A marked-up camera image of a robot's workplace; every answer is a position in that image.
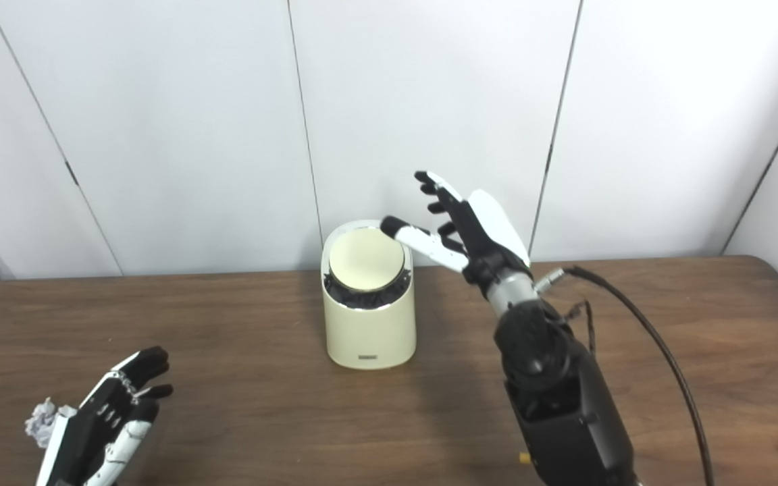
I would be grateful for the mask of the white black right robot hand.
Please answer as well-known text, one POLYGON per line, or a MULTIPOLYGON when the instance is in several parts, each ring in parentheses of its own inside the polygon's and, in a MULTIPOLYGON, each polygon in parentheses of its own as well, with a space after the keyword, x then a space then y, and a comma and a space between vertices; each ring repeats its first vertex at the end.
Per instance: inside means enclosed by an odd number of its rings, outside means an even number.
POLYGON ((475 190, 463 198, 445 179, 427 170, 419 170, 415 178, 424 194, 436 197, 428 205, 429 212, 444 213, 449 220, 432 233, 387 215, 380 222, 387 237, 462 274, 467 283, 481 290, 487 290, 506 271, 531 277, 521 237, 491 194, 475 190))

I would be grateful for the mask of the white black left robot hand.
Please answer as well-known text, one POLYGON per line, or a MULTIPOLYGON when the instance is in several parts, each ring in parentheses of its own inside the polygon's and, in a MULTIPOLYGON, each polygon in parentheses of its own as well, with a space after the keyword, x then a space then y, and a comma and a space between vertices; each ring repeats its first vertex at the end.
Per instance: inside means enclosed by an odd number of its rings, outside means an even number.
POLYGON ((147 384, 170 368, 161 346, 111 367, 74 412, 56 413, 37 485, 116 485, 173 385, 147 384))

